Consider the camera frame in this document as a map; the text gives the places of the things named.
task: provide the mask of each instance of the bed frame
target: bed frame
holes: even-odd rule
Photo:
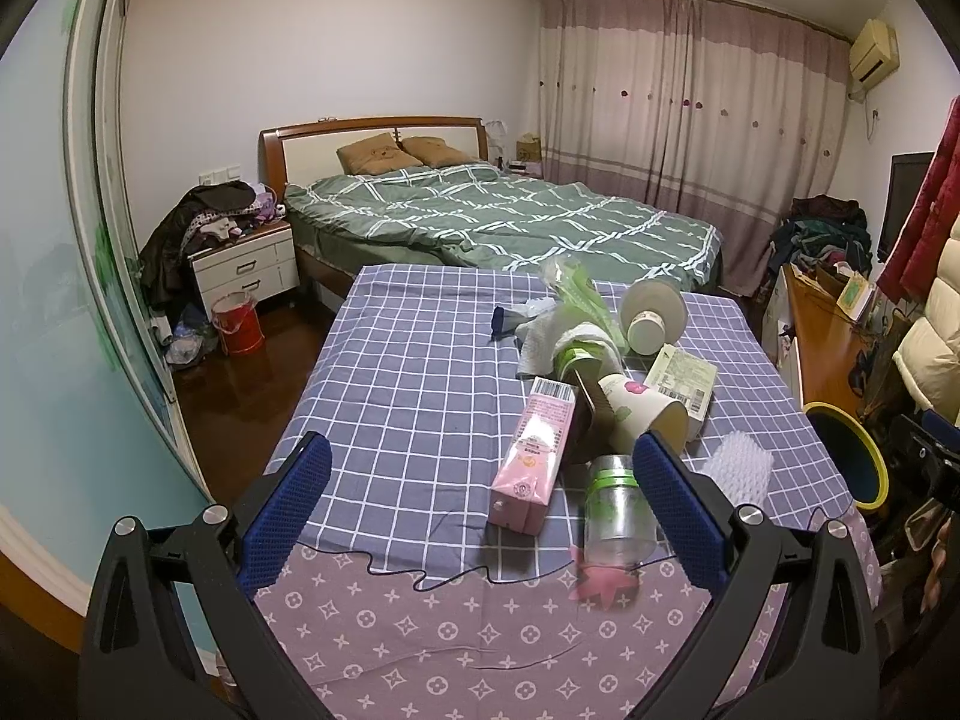
[[[308,186],[318,178],[342,173],[337,148],[360,140],[360,133],[390,132],[397,143],[403,137],[433,135],[450,146],[487,159],[487,132],[480,119],[461,116],[380,116],[368,119],[323,119],[310,124],[265,129],[260,134],[264,182],[282,197],[288,183]],[[296,264],[338,298],[346,298],[353,274],[340,271],[296,248]]]

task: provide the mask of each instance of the television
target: television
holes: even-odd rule
[[[894,154],[890,160],[890,189],[887,191],[887,210],[883,215],[880,240],[877,241],[878,261],[886,262],[890,256],[932,159],[933,151],[922,151],[917,154]]]

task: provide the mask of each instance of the wall socket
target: wall socket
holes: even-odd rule
[[[233,181],[240,177],[240,166],[230,165],[221,167],[219,170],[210,170],[200,174],[200,186],[208,187],[212,184],[224,184],[227,181]]]

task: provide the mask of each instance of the blue gripper pad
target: blue gripper pad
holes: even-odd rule
[[[330,481],[333,454],[323,436],[315,436],[293,460],[260,514],[247,528],[237,581],[248,598],[277,581],[290,550]]]
[[[727,584],[723,533],[677,469],[670,450],[645,433],[634,444],[634,478],[688,579],[717,595]]]

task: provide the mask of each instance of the pillow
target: pillow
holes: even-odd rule
[[[400,147],[430,167],[451,167],[478,161],[475,157],[448,146],[443,138],[404,138]]]
[[[338,148],[337,156],[344,172],[350,175],[381,175],[404,167],[424,166],[419,159],[397,148],[389,132]]]

